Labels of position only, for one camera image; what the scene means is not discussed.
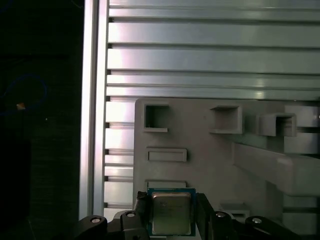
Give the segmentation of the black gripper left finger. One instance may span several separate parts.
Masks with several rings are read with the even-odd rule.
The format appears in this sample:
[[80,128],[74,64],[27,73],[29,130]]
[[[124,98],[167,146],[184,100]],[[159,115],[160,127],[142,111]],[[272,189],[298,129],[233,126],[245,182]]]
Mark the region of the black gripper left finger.
[[74,240],[149,240],[147,221],[151,197],[143,191],[137,193],[132,210],[122,212],[108,222],[100,215],[87,216],[72,228]]

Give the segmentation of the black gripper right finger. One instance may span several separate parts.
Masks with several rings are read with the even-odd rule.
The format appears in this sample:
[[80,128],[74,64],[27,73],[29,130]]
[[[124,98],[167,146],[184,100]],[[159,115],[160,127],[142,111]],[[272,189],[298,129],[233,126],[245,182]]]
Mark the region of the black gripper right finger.
[[300,240],[288,228],[262,216],[244,222],[230,213],[215,211],[204,193],[196,194],[195,223],[202,240]]

